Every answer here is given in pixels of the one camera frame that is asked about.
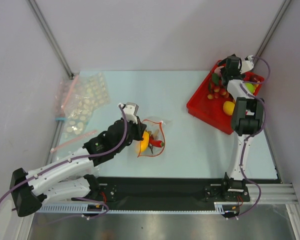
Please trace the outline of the orange yellow mango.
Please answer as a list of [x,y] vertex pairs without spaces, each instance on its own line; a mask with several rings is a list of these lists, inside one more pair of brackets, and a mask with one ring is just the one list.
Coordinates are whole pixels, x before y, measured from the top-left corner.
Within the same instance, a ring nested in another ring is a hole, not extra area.
[[145,131],[142,135],[142,140],[137,144],[137,152],[143,153],[149,145],[150,135]]

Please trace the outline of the clear zip bag orange zipper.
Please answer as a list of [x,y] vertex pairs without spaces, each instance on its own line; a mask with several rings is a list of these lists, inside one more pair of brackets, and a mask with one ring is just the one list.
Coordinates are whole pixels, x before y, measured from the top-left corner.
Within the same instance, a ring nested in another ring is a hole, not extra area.
[[170,128],[171,121],[158,117],[149,116],[141,121],[146,125],[143,133],[143,140],[137,141],[134,145],[138,158],[155,158],[160,156],[167,145],[166,131]]

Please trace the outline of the red chili pepper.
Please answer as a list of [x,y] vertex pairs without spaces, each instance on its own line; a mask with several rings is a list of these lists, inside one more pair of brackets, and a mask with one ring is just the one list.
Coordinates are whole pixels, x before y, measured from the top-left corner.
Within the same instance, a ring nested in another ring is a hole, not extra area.
[[152,145],[156,148],[163,148],[165,145],[165,143],[162,140],[156,140],[156,139],[154,139],[153,136],[151,136],[149,138],[149,143],[150,143],[150,145]]

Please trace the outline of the purple onion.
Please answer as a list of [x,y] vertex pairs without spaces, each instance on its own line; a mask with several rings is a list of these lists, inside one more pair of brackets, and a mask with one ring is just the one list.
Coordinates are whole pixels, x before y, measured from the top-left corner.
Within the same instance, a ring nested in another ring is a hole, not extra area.
[[215,70],[214,73],[217,74],[219,77],[222,75],[221,69],[224,68],[224,66],[218,66]]

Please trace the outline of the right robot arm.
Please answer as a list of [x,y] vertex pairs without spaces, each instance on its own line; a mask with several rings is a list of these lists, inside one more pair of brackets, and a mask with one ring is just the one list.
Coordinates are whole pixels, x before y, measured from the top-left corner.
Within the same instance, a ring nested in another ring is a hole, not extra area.
[[231,128],[234,134],[234,145],[231,160],[221,183],[220,196],[227,202],[235,202],[249,197],[246,183],[248,152],[254,136],[263,130],[264,101],[256,97],[248,88],[245,73],[254,68],[254,56],[241,59],[230,55],[222,60],[221,84],[233,97],[235,104],[231,116]]

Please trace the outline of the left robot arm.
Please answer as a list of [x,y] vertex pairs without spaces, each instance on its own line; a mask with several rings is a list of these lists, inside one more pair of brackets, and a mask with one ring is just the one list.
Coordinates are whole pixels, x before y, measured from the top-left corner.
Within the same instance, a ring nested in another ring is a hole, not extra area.
[[135,120],[122,117],[64,159],[35,170],[16,169],[9,186],[14,211],[19,217],[26,217],[50,201],[97,199],[100,185],[93,174],[86,173],[78,180],[66,179],[112,160],[133,141],[142,141],[146,128],[139,117]]

